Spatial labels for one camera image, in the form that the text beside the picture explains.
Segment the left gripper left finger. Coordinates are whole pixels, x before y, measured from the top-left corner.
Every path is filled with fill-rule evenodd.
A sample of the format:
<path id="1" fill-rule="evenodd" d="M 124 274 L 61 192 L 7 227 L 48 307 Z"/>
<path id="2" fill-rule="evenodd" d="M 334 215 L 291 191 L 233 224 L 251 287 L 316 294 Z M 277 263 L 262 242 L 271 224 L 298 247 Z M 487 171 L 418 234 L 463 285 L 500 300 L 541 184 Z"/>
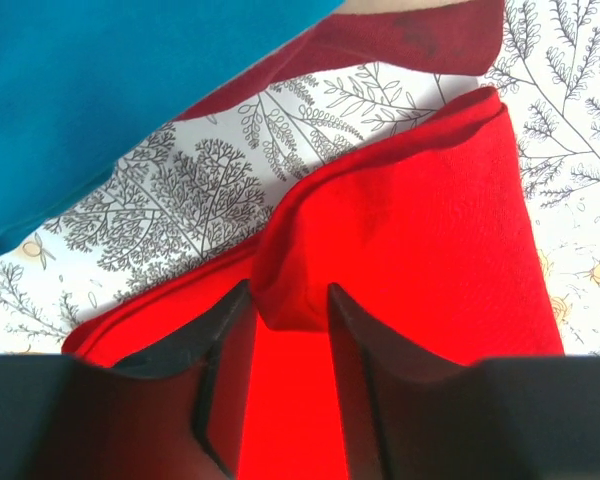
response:
<path id="1" fill-rule="evenodd" d="M 0 479 L 233 479 L 256 312 L 246 282 L 114 366 L 0 355 Z"/>

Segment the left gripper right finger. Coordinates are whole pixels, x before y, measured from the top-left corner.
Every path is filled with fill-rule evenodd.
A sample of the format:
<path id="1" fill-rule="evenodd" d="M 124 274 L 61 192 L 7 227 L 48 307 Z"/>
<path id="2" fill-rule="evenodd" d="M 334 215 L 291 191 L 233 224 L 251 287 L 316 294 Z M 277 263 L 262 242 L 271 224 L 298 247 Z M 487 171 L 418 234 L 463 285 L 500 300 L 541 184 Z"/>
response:
<path id="1" fill-rule="evenodd" d="M 328 289 L 353 479 L 600 479 L 600 357 L 451 362 Z"/>

